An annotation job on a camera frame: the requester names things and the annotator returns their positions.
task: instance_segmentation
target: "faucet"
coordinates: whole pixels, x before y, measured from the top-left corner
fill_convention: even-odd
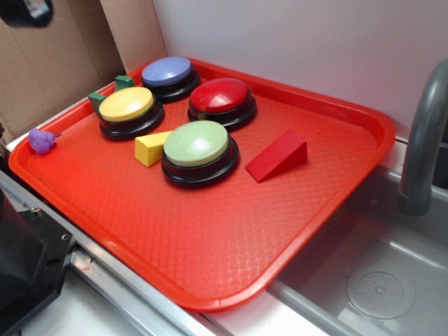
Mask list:
[[[448,59],[431,73],[412,123],[398,208],[410,216],[429,211],[432,185],[448,188]]]

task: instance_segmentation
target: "black button base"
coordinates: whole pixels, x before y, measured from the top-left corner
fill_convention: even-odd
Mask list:
[[[188,109],[188,118],[191,121],[196,120],[210,120],[221,124],[228,131],[236,130],[249,123],[257,112],[257,102],[253,98],[251,91],[247,90],[247,98],[243,104],[237,108],[220,113],[207,113],[198,111],[193,107],[190,101],[190,108]]]
[[[99,128],[112,140],[130,140],[154,130],[164,119],[165,110],[160,101],[155,100],[147,112],[138,117],[119,122],[111,122],[101,118]]]
[[[143,79],[141,82],[157,99],[163,103],[169,103],[190,96],[191,92],[199,85],[200,79],[199,73],[192,65],[190,73],[184,79],[178,80],[177,82],[161,86],[149,85]]]
[[[162,170],[168,181],[182,188],[202,188],[228,177],[239,163],[239,147],[229,134],[225,152],[210,163],[197,167],[181,167],[171,163],[163,152]]]

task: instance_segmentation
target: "cardboard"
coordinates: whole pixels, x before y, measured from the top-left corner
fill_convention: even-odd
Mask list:
[[[28,132],[124,74],[99,0],[54,0],[43,29],[0,21],[3,140]]]
[[[101,0],[101,4],[127,73],[167,56],[151,0]]]

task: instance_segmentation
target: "white wall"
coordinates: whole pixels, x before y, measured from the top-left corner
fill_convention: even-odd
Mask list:
[[[447,0],[153,0],[169,55],[372,107],[407,137],[448,58]]]

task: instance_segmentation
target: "red wedge block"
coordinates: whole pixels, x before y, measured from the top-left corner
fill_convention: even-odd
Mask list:
[[[308,159],[307,140],[290,128],[246,165],[257,182],[262,182]]]

